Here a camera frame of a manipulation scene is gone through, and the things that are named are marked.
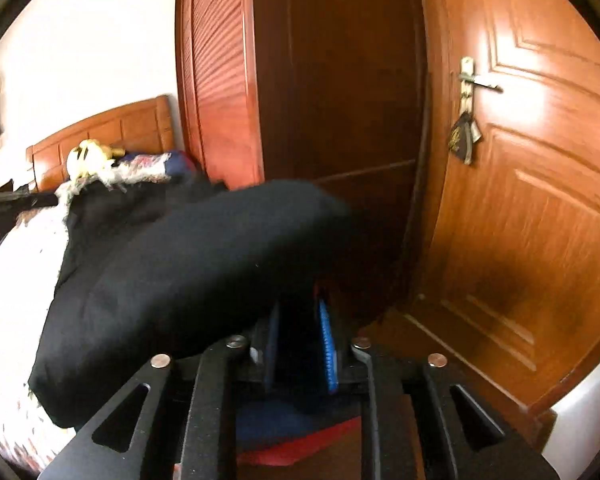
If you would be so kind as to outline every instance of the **black cloth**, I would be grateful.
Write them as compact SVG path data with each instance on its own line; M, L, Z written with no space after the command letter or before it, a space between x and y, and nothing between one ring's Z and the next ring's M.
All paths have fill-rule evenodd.
M67 225L29 377L64 428L84 424L154 354L197 354L317 277L350 234L350 211L307 183L227 192L198 177L91 184Z

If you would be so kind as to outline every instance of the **wooden cabinet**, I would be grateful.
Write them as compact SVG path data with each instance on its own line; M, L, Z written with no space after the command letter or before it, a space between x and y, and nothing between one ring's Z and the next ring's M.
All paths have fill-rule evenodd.
M177 0L188 149L232 189L317 182L362 216L336 282L373 316L395 280L420 149L420 0Z

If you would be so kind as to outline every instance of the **white wall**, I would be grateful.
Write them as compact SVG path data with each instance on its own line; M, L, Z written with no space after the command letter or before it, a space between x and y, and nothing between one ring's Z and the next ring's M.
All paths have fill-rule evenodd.
M600 451L600 364L555 406L542 455L561 480L576 480Z
M171 95L175 0L32 0L0 40L0 185L23 184L27 146L83 118Z

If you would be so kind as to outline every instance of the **blue component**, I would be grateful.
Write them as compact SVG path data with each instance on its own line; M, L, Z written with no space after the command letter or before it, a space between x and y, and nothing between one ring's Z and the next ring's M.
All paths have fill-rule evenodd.
M322 298L320 298L318 306L320 307L320 326L322 329L322 347L324 349L324 368L327 373L327 386L329 393L334 394L338 391L335 343L331 335L331 323L329 322L327 306L324 304Z

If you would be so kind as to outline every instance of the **stuffed toy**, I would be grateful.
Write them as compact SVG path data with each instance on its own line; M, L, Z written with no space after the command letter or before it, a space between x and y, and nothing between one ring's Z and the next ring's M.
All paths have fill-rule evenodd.
M110 168L116 158L125 155L122 148L100 144L95 139L83 140L66 158L66 170L71 180L91 176Z

